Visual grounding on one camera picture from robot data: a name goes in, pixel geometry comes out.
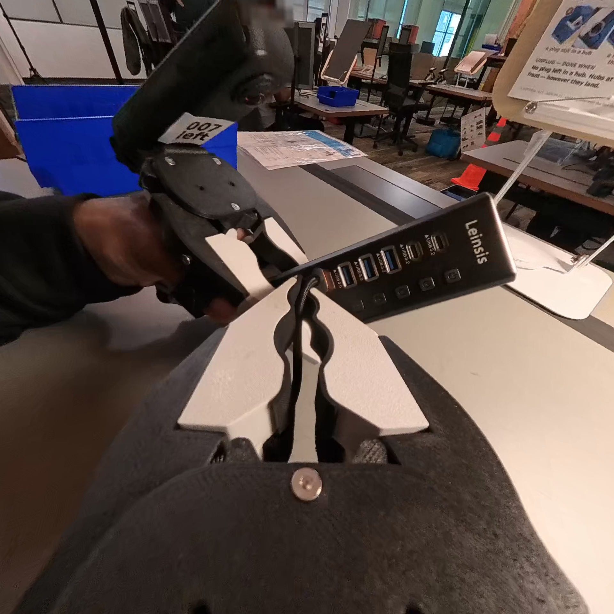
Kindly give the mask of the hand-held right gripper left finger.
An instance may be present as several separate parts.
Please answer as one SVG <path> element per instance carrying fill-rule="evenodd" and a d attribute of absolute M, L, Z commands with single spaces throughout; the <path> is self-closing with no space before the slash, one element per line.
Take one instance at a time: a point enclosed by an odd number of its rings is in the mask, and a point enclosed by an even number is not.
<path fill-rule="evenodd" d="M 185 430 L 265 443 L 287 426 L 300 281 L 290 278 L 234 320 L 223 334 L 177 420 Z"/>

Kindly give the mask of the black floor lamp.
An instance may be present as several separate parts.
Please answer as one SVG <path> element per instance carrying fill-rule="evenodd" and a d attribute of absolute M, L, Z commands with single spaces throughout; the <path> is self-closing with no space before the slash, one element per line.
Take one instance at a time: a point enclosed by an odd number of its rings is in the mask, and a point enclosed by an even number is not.
<path fill-rule="evenodd" d="M 103 44 L 104 44 L 104 48 L 105 48 L 105 51 L 106 51 L 106 55 L 108 57 L 110 65 L 111 65 L 111 68 L 112 68 L 115 80 L 116 80 L 117 84 L 124 85 L 125 82 L 124 82 L 123 77 L 121 75 L 120 68 L 119 68 L 119 65 L 118 65 L 118 62 L 117 62 L 117 58 L 115 56 L 115 53 L 114 53 L 114 50 L 113 50 L 113 47 L 112 47 L 112 43 L 111 43 L 109 34 L 107 32 L 107 28 L 105 26 L 103 15 L 102 15 L 101 9 L 99 7 L 99 4 L 98 4 L 98 2 L 96 0 L 90 0 L 89 4 L 91 6 L 91 9 L 92 9 L 92 12 L 93 12 L 93 15 L 94 15 L 94 19 L 96 21 L 96 25 L 98 27 L 98 31 L 99 31 L 99 33 L 101 35 L 101 38 L 102 38 L 102 41 L 103 41 Z"/>

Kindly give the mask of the black mesh office chair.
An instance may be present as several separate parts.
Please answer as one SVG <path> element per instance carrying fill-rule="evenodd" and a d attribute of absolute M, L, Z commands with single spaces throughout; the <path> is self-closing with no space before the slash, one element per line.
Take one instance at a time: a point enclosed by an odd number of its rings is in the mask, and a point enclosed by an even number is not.
<path fill-rule="evenodd" d="M 402 156 L 405 150 L 417 151 L 418 143 L 408 135 L 409 127 L 418 111 L 425 108 L 422 104 L 424 84 L 412 83 L 411 66 L 413 53 L 410 44 L 391 42 L 388 52 L 388 79 L 382 93 L 381 102 L 388 109 L 388 116 L 395 119 L 391 132 L 382 133 L 384 117 L 378 120 L 373 148 L 389 139 Z"/>

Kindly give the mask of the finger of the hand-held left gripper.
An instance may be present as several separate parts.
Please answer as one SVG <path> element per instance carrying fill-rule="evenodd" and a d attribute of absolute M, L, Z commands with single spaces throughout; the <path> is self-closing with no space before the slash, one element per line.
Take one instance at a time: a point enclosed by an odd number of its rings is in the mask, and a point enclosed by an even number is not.
<path fill-rule="evenodd" d="M 267 258 L 274 266 L 302 266 L 308 263 L 301 246 L 275 218 L 264 219 L 264 236 L 272 250 L 272 255 Z"/>
<path fill-rule="evenodd" d="M 205 242 L 221 262 L 220 274 L 245 298 L 262 300 L 274 290 L 250 245 L 239 237 L 237 229 L 209 236 Z"/>

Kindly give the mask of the blue plastic bin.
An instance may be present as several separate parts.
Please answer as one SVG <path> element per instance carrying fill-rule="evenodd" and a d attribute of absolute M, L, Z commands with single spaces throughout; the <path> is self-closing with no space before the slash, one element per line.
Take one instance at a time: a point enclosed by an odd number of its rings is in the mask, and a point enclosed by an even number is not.
<path fill-rule="evenodd" d="M 12 88 L 17 131 L 42 187 L 65 196 L 116 197 L 145 191 L 197 216 L 245 212 L 257 199 L 237 169 L 237 121 L 250 111 L 218 91 L 153 73 L 114 115 L 125 86 L 24 85 Z"/>
<path fill-rule="evenodd" d="M 350 108 L 357 103 L 360 90 L 341 86 L 322 85 L 318 87 L 319 103 L 332 108 Z"/>

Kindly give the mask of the person's left forearm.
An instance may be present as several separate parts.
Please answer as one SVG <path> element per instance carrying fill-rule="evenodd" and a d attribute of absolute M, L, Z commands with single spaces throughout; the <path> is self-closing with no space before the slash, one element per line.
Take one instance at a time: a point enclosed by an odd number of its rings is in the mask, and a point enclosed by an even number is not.
<path fill-rule="evenodd" d="M 142 289 L 112 282 L 76 234 L 74 208 L 96 198 L 1 192 L 1 346 Z"/>

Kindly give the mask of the black cable orange plug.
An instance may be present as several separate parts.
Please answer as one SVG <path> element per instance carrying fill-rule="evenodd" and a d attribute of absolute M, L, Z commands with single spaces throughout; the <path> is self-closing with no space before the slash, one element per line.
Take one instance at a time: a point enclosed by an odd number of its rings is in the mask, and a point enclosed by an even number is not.
<path fill-rule="evenodd" d="M 312 289 L 324 283 L 324 273 L 315 269 L 305 276 L 300 285 L 298 298 L 295 303 L 295 330 L 292 345 L 292 380 L 290 385 L 290 398 L 288 404 L 288 419 L 292 428 L 295 426 L 296 403 L 302 387 L 303 372 L 303 312 Z"/>

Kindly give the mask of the white monitor stand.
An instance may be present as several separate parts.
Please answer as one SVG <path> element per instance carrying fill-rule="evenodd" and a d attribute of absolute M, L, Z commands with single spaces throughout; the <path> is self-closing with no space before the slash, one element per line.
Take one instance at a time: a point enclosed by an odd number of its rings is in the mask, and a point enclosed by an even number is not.
<path fill-rule="evenodd" d="M 510 245 L 518 268 L 513 290 L 546 308 L 549 312 L 572 320 L 585 319 L 610 290 L 613 281 L 597 269 L 597 256 L 613 246 L 613 216 L 590 209 L 564 198 L 547 194 L 517 182 L 518 175 L 539 151 L 546 147 L 556 153 L 572 152 L 570 142 L 551 139 L 550 132 L 540 130 L 533 134 L 524 158 L 511 177 L 494 194 L 498 204 L 508 199 L 514 206 L 524 206 L 541 217 L 552 221 L 553 228 L 579 234 L 580 243 L 587 238 L 607 236 L 598 249 L 590 254 L 578 255 L 571 247 L 561 247 L 541 239 L 541 243 L 512 235 Z"/>

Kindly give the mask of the black computer monitor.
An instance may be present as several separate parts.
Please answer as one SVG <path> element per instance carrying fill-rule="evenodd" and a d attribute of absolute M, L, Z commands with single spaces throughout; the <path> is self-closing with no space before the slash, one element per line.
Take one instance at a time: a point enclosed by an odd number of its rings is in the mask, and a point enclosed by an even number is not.
<path fill-rule="evenodd" d="M 314 57 L 316 53 L 316 24 L 295 21 L 286 28 L 294 53 L 292 85 L 295 90 L 312 90 L 314 87 Z"/>

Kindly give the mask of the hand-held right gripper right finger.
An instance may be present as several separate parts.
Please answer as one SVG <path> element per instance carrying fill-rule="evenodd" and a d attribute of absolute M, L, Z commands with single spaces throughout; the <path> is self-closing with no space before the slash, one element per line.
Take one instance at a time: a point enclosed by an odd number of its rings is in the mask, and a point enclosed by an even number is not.
<path fill-rule="evenodd" d="M 374 330 L 319 290 L 310 290 L 307 323 L 307 355 L 318 365 L 318 456 L 355 456 L 364 441 L 428 429 L 428 420 Z"/>

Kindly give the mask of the orange traffic cone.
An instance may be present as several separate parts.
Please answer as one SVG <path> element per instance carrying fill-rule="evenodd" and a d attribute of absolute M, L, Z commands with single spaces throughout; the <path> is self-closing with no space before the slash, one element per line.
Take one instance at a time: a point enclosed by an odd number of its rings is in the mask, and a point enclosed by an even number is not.
<path fill-rule="evenodd" d="M 501 139 L 501 135 L 506 124 L 507 119 L 501 117 L 490 134 L 488 134 L 485 143 L 481 147 L 485 148 L 497 144 Z M 464 172 L 459 177 L 452 178 L 451 183 L 455 186 L 477 192 L 479 184 L 484 178 L 485 174 L 486 170 L 484 168 L 471 163 L 465 168 Z"/>

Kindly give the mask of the dark wooden table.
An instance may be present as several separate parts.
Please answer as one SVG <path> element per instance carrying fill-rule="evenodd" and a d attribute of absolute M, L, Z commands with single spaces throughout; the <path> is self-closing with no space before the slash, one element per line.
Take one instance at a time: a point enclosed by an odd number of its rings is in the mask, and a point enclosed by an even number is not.
<path fill-rule="evenodd" d="M 528 143 L 511 141 L 465 152 L 461 160 L 509 178 L 522 161 Z M 613 196 L 598 198 L 587 193 L 594 171 L 582 163 L 559 165 L 535 155 L 517 177 L 517 182 L 590 209 L 613 215 Z"/>

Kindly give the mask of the printed paper sheets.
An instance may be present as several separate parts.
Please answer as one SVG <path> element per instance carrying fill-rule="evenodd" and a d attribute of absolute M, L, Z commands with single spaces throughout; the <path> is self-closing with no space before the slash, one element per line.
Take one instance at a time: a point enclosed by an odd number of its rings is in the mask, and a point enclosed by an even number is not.
<path fill-rule="evenodd" d="M 366 157 L 353 145 L 319 130 L 241 131 L 237 146 L 268 170 Z"/>

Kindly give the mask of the slim black USB hub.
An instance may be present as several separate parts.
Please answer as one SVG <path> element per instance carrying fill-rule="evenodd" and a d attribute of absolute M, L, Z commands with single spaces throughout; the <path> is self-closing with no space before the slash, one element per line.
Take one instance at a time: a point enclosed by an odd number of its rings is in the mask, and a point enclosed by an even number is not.
<path fill-rule="evenodd" d="M 480 193 L 297 266 L 272 285 L 317 276 L 316 289 L 370 323 L 509 284 L 517 274 L 494 199 Z"/>

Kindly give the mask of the wooden office desk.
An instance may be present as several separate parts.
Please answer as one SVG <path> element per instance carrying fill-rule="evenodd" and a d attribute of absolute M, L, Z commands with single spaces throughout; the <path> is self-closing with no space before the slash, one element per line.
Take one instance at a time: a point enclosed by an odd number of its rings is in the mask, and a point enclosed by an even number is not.
<path fill-rule="evenodd" d="M 295 94 L 293 103 L 303 111 L 310 112 L 321 119 L 331 122 L 333 119 L 340 120 L 345 126 L 343 140 L 352 145 L 355 138 L 357 123 L 365 123 L 373 117 L 388 115 L 389 110 L 376 104 L 357 99 L 353 106 L 334 107 L 321 103 L 314 94 Z"/>

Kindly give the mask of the grey monitor back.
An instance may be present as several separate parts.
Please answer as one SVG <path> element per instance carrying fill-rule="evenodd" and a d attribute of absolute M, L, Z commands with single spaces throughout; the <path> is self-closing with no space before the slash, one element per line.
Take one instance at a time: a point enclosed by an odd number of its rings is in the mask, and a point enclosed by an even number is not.
<path fill-rule="evenodd" d="M 341 87 L 348 83 L 350 73 L 356 66 L 357 54 L 369 29 L 370 24 L 367 21 L 346 21 L 340 37 L 320 70 L 321 81 Z"/>

